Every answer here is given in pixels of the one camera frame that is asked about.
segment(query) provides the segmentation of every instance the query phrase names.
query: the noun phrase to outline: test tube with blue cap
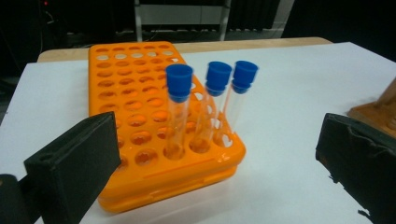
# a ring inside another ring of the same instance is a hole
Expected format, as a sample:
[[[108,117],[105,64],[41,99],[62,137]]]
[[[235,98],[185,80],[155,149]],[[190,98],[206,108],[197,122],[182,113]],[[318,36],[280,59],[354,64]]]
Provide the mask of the test tube with blue cap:
[[[211,62],[206,73],[205,92],[201,100],[200,114],[197,120],[195,135],[190,148],[197,153],[205,153],[216,129],[215,125],[221,110],[225,88],[233,69],[227,63]]]
[[[214,142],[221,147],[229,147],[233,143],[233,134],[240,111],[243,108],[246,93],[254,81],[259,67],[250,62],[238,61],[233,71],[233,81],[228,90],[225,105],[222,109],[219,130]]]
[[[170,118],[166,134],[164,156],[170,160],[179,160],[184,155],[184,135],[192,83],[192,68],[186,64],[171,64],[166,67],[168,87],[168,111]]]

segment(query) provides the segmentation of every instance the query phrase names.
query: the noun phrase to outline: metal leg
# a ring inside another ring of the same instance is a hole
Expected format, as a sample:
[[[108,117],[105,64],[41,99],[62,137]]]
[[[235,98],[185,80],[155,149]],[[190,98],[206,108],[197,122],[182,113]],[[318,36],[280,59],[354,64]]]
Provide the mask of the metal leg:
[[[224,0],[224,5],[221,11],[221,19],[220,19],[220,41],[224,41],[225,33],[227,32],[227,23],[228,17],[230,15],[230,8],[231,8],[231,1],[232,0]]]
[[[134,22],[136,25],[136,38],[137,42],[142,42],[142,19],[140,17],[140,2],[139,0],[134,0]]]

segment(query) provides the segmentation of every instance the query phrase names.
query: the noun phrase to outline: orange plastic rack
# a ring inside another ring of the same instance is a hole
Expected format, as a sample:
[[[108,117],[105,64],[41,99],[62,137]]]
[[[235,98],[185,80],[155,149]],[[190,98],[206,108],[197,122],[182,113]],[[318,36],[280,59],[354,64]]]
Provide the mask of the orange plastic rack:
[[[196,77],[191,89],[185,154],[163,155],[167,120],[165,67],[185,63],[168,42],[96,45],[89,55],[90,116],[114,111],[121,165],[98,201],[109,212],[123,212],[232,176],[245,156],[239,137],[230,147],[211,143],[206,153],[190,150],[204,88]]]

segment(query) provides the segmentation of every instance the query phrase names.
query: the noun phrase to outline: table surface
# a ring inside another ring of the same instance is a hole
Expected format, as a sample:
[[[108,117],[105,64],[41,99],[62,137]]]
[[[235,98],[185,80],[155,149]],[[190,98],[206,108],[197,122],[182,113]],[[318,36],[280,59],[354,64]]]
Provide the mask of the table surface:
[[[197,53],[230,49],[264,49],[283,48],[293,46],[331,44],[329,40],[320,37],[259,39],[218,42],[194,42],[174,44],[180,53]],[[51,49],[41,53],[37,59],[39,63],[88,60],[89,49]]]
[[[374,101],[394,79],[396,63],[351,43],[330,43],[176,45],[201,81],[208,62],[218,59],[260,67],[236,127],[246,157],[226,181],[118,215],[95,202],[81,223],[370,223],[315,160],[315,146],[325,113],[345,115]],[[58,62],[26,66],[0,127],[0,173],[21,179],[26,158],[88,117],[87,56],[87,49],[57,49],[39,61]]]

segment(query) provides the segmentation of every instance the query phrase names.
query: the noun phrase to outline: blue cap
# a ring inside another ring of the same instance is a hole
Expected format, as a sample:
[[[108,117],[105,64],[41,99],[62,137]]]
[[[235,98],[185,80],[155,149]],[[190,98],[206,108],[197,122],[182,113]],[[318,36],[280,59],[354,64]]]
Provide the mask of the blue cap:
[[[221,62],[211,62],[206,74],[206,90],[211,96],[220,96],[230,80],[230,65]]]
[[[167,66],[165,72],[169,97],[176,103],[185,102],[190,95],[192,68],[186,64],[174,63]]]
[[[233,71],[233,90],[236,93],[243,94],[248,91],[250,84],[254,81],[259,67],[250,62],[238,61]]]

